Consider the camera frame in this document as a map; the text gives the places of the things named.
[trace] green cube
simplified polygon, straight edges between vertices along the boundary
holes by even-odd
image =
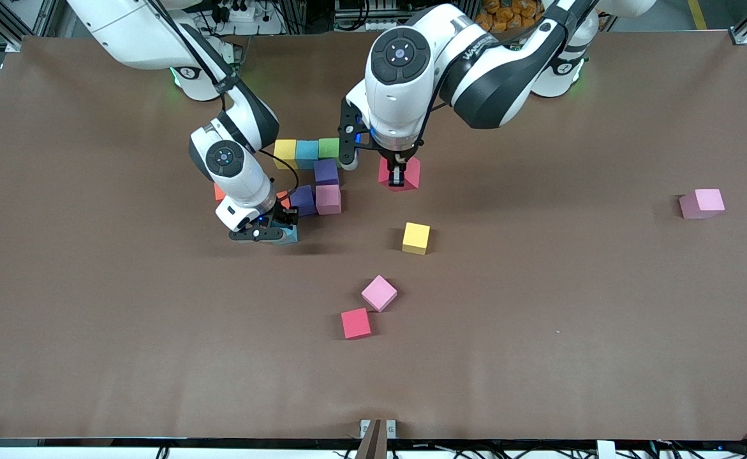
[[[339,137],[333,139],[320,139],[320,159],[332,157],[339,164]]]

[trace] wooden block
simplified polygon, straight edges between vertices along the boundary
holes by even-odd
[[[408,169],[404,172],[404,186],[389,186],[390,171],[387,170],[387,159],[379,158],[379,183],[390,189],[390,191],[411,191],[419,187],[419,179],[422,178],[422,162],[417,157],[408,160]]]
[[[291,197],[289,197],[292,207],[300,208],[300,217],[308,217],[317,213],[317,207],[314,205],[314,192],[310,185],[304,185],[297,188]]]
[[[292,139],[277,139],[274,142],[274,156],[279,157],[292,168],[297,169],[297,141]],[[274,161],[277,169],[288,169],[285,164]]]
[[[297,168],[313,169],[314,161],[320,159],[320,143],[317,140],[297,140]]]
[[[320,215],[342,213],[342,196],[338,185],[317,185],[317,212]]]
[[[219,203],[220,201],[223,200],[223,198],[225,198],[225,193],[222,191],[222,189],[219,188],[217,183],[215,183],[214,186],[215,186],[215,201],[218,201]]]
[[[371,336],[371,323],[367,318],[367,310],[360,308],[343,312],[342,329],[346,340]]]
[[[339,169],[333,159],[321,159],[314,163],[314,181],[319,185],[339,185]]]
[[[362,298],[373,306],[377,312],[385,310],[387,305],[396,298],[396,288],[390,285],[382,276],[376,276],[373,282],[362,290]]]
[[[695,189],[679,199],[682,217],[689,219],[711,218],[725,210],[722,193],[718,189]]]
[[[429,239],[429,226],[408,222],[404,227],[402,252],[424,255],[427,252],[427,239]]]
[[[339,166],[339,137],[320,139],[320,159],[333,159]]]
[[[279,193],[277,193],[277,199],[279,200],[286,194],[288,194],[288,191],[280,191]],[[279,203],[282,204],[282,206],[285,207],[286,209],[291,208],[291,200],[289,198],[285,198],[285,200],[282,200]]]

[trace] pile of orange objects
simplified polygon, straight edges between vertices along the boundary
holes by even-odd
[[[484,11],[475,22],[487,32],[529,27],[543,15],[540,0],[483,0]]]

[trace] brown table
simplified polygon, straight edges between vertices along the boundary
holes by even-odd
[[[373,35],[257,38],[282,138],[335,134]],[[495,131],[432,116],[422,188],[342,177],[293,247],[228,240],[195,103],[95,41],[0,74],[0,436],[737,439],[747,431],[747,47],[601,34]],[[288,185],[263,157],[271,175]],[[306,172],[303,180],[313,178]],[[677,216],[722,189],[728,211]],[[400,252],[406,221],[428,255]],[[341,337],[376,274],[399,297]]]

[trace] blue cube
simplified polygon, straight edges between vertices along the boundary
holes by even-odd
[[[313,169],[314,161],[320,159],[320,141],[297,140],[297,153],[294,158],[297,160],[297,168]]]
[[[291,207],[300,207],[300,217],[307,217],[307,215],[315,215],[317,213],[317,206],[314,202],[314,191],[310,185],[303,185],[297,188],[297,191],[291,194],[289,200],[291,201]]]
[[[339,169],[335,159],[321,159],[314,163],[314,179],[317,185],[339,185]]]

